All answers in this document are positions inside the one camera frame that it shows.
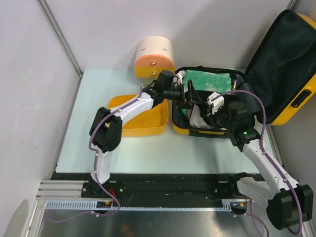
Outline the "black garment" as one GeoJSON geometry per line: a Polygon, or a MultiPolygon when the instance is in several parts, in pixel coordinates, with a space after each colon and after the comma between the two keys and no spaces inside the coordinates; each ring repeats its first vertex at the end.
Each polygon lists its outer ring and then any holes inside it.
{"type": "Polygon", "coordinates": [[[208,97],[213,91],[197,90],[195,92],[186,91],[184,93],[185,102],[176,102],[175,108],[180,110],[184,115],[188,116],[189,110],[192,110],[194,106],[197,106],[201,115],[205,115],[209,108],[207,104],[208,97]]]}

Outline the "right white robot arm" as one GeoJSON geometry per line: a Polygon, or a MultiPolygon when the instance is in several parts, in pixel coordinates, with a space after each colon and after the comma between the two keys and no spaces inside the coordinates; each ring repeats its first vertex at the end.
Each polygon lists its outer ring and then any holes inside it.
{"type": "Polygon", "coordinates": [[[247,106],[240,101],[207,102],[202,117],[215,128],[230,133],[233,146],[256,166],[267,185],[261,185],[247,174],[228,185],[233,198],[250,197],[265,209],[271,224],[278,230],[302,226],[311,220],[314,193],[309,185],[300,185],[269,153],[254,127],[255,119],[247,106]]]}

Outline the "white fluffy towel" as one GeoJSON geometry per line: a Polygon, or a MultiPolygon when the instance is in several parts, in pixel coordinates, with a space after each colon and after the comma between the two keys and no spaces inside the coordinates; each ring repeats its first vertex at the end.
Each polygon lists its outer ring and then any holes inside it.
{"type": "Polygon", "coordinates": [[[192,109],[189,124],[191,127],[194,127],[194,128],[202,128],[202,129],[212,129],[213,128],[212,126],[208,125],[204,121],[204,119],[202,118],[202,116],[200,114],[200,108],[197,105],[194,105],[194,107],[192,109]]]}

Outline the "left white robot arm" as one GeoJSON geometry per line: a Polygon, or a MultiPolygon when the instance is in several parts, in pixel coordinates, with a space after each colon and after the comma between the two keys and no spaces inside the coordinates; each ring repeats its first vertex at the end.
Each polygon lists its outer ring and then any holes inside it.
{"type": "Polygon", "coordinates": [[[204,104],[195,90],[191,80],[187,82],[188,90],[184,90],[183,78],[185,71],[173,73],[162,70],[158,78],[140,89],[132,99],[114,107],[98,109],[92,123],[89,135],[89,149],[95,152],[92,179],[92,192],[102,198],[108,194],[110,164],[112,152],[121,142],[123,126],[141,113],[148,111],[164,100],[175,101],[181,109],[187,109],[194,104],[204,104]]]}

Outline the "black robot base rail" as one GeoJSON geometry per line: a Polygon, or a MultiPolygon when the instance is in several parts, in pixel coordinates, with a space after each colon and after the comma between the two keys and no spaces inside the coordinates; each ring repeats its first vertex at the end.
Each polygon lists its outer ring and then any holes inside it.
{"type": "Polygon", "coordinates": [[[83,181],[81,197],[109,198],[113,194],[120,205],[166,205],[168,207],[201,207],[222,199],[242,199],[236,178],[241,174],[119,174],[99,186],[88,173],[54,173],[54,181],[83,181]]]}

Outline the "yellow plastic basket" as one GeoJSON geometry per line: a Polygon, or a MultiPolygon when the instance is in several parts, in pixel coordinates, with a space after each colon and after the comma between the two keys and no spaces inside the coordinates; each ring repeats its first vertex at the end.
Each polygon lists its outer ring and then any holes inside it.
{"type": "Polygon", "coordinates": [[[113,122],[106,121],[109,130],[122,137],[160,135],[169,118],[168,102],[154,105],[154,99],[143,91],[112,98],[108,110],[114,113],[113,122]]]}

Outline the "yellow Pikachu suitcase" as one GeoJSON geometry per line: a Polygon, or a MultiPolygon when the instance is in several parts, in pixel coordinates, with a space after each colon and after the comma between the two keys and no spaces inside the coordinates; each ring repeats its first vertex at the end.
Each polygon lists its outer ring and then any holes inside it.
{"type": "MultiPolygon", "coordinates": [[[[255,123],[283,125],[316,91],[316,24],[305,15],[283,11],[273,22],[245,72],[230,69],[193,67],[209,73],[229,73],[237,79],[235,98],[225,103],[243,102],[255,123]]],[[[173,130],[180,135],[226,138],[222,129],[194,128],[175,106],[173,130]]]]}

